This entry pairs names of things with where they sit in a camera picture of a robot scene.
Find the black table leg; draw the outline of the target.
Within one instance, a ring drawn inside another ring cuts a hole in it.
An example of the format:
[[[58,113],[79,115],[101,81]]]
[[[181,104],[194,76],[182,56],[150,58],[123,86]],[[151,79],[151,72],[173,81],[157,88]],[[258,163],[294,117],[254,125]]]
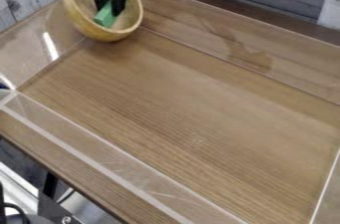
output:
[[[50,197],[55,198],[57,190],[59,185],[59,178],[55,176],[54,173],[49,172],[43,187],[43,193]]]

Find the clear acrylic tray wall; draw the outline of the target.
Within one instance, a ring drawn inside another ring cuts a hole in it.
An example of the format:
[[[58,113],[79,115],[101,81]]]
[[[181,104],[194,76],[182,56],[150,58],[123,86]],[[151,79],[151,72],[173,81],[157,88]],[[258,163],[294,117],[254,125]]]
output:
[[[115,43],[0,32],[0,134],[127,224],[340,224],[340,33],[143,1]]]

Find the brown wooden bowl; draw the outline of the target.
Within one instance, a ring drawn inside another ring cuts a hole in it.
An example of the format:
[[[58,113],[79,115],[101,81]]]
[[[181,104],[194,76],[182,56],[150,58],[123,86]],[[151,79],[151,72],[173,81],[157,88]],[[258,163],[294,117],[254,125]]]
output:
[[[101,10],[95,0],[63,0],[67,14],[77,29],[91,39],[115,42],[127,38],[139,28],[145,18],[142,0],[127,0],[126,9],[111,28],[101,26],[94,18]]]

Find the green rectangular block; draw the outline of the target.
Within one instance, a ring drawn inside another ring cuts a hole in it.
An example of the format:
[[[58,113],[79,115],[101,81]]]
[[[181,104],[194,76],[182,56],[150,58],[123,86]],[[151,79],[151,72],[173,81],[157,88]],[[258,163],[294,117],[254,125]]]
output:
[[[118,20],[118,17],[114,15],[113,12],[113,2],[109,1],[99,13],[97,14],[94,18],[95,22],[106,27],[111,28]]]

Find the black metal bracket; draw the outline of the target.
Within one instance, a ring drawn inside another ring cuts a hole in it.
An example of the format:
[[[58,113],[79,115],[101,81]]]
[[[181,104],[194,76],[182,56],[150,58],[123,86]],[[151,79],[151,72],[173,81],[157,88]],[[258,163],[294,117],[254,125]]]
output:
[[[39,193],[38,214],[55,224],[85,224],[43,192]]]

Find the white cylindrical container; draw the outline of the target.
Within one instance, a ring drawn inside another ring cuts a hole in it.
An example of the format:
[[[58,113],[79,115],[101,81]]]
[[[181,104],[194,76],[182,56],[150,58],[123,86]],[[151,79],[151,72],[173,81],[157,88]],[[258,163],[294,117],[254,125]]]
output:
[[[325,0],[318,24],[340,31],[340,0]]]

